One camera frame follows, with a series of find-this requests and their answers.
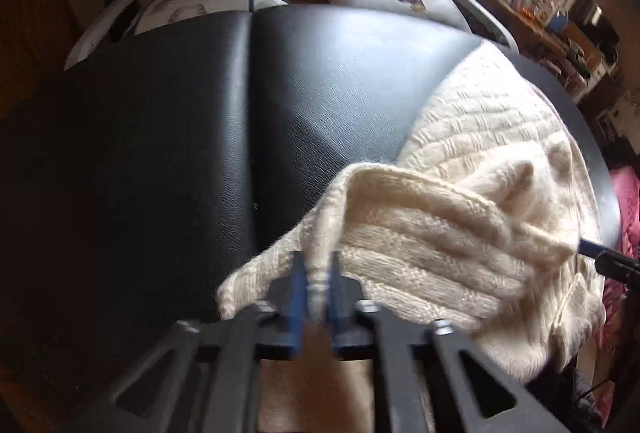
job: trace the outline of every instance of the screw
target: screw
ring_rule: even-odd
[[[276,309],[273,308],[271,304],[268,301],[265,301],[264,299],[258,299],[258,301],[255,302],[255,305],[258,307],[258,310],[260,312],[264,312],[264,313],[276,312]]]
[[[192,334],[200,333],[200,329],[197,328],[194,323],[189,323],[188,321],[178,321],[178,324],[187,332],[191,332]]]
[[[434,331],[434,334],[436,334],[436,336],[446,336],[453,333],[451,323],[446,319],[436,319],[433,322],[433,326],[435,326],[436,329]]]
[[[356,310],[364,313],[378,312],[378,305],[373,303],[370,299],[361,299],[356,301]]]

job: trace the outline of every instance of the knitted fabric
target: knitted fabric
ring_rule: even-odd
[[[394,166],[338,173],[294,229],[227,278],[218,304],[232,317],[302,250],[320,317],[337,250],[368,298],[408,320],[449,319],[524,382],[549,359],[564,366],[604,320],[603,279],[576,254],[580,236],[598,241],[599,227],[574,139],[545,96],[483,43],[438,87]],[[362,368],[332,369],[369,399]],[[271,382],[278,370],[266,370]],[[367,421],[356,430],[305,421],[289,386],[270,386],[261,431],[369,431]]]

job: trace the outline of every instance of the leather cushion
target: leather cushion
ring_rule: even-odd
[[[347,7],[256,14],[250,143],[258,247],[292,228],[344,166],[395,161],[434,89],[480,42],[437,23]],[[548,72],[503,52],[577,139],[604,217],[604,243],[615,243],[618,203],[580,112]]]
[[[257,252],[250,23],[217,13],[98,50],[0,126],[2,296],[95,361],[86,375],[215,319],[216,287]]]

